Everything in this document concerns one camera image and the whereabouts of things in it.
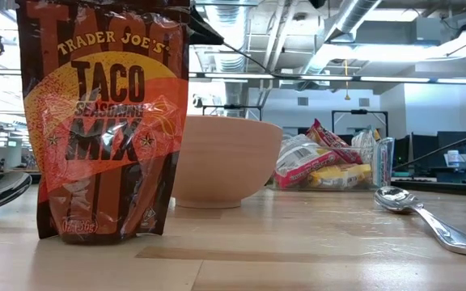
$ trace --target beige ceramic bowl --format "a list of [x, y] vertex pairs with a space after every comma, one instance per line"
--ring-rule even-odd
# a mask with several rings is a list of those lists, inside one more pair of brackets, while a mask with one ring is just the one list
[[172, 196], [183, 207], [218, 209], [262, 187], [273, 173], [282, 129], [242, 118], [188, 116]]

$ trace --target ductwork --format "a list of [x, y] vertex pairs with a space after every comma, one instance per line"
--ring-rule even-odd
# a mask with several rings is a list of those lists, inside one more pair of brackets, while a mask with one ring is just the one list
[[331, 19], [326, 20], [325, 29], [320, 36], [321, 47], [303, 68], [301, 74], [319, 74], [324, 67], [332, 60], [329, 50], [335, 50], [331, 44], [324, 44], [325, 41], [338, 40], [353, 42], [355, 32], [364, 22], [364, 17], [368, 12], [374, 10], [382, 0], [344, 0], [339, 9], [339, 13]]
[[[248, 8], [245, 6], [206, 6], [210, 25], [224, 36], [224, 42], [244, 51], [245, 36], [248, 33]], [[246, 62], [237, 53], [220, 53], [215, 56], [218, 72], [244, 72]], [[238, 82], [226, 82], [226, 104], [247, 104], [247, 85]]]

